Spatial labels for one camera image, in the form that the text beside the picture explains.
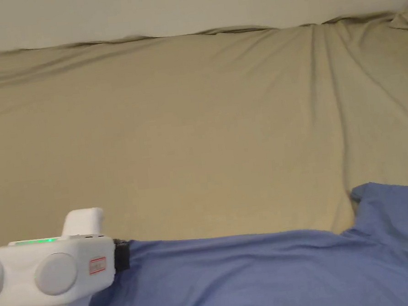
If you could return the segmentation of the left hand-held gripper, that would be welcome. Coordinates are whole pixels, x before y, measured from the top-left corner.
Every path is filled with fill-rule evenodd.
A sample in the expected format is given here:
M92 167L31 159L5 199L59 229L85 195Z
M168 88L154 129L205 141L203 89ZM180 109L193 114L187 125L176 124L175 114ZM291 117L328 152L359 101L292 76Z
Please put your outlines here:
M67 214L60 236L0 247L0 306L89 306L130 267L130 244L101 233L103 210Z

